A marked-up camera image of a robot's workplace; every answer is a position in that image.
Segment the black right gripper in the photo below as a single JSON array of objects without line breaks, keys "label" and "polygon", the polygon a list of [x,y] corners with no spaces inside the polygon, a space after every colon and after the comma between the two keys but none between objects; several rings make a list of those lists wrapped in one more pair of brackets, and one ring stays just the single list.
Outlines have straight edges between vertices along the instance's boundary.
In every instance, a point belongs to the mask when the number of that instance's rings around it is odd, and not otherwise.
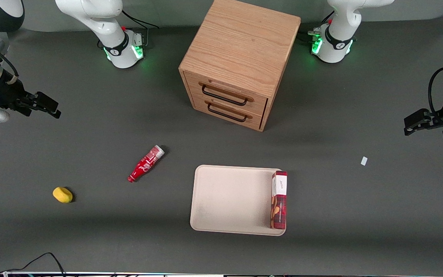
[{"label": "black right gripper", "polygon": [[59,103],[48,97],[45,93],[37,92],[34,95],[25,91],[21,81],[7,84],[0,81],[0,118],[9,118],[7,109],[19,112],[30,117],[32,111],[40,111],[58,119],[61,111]]}]

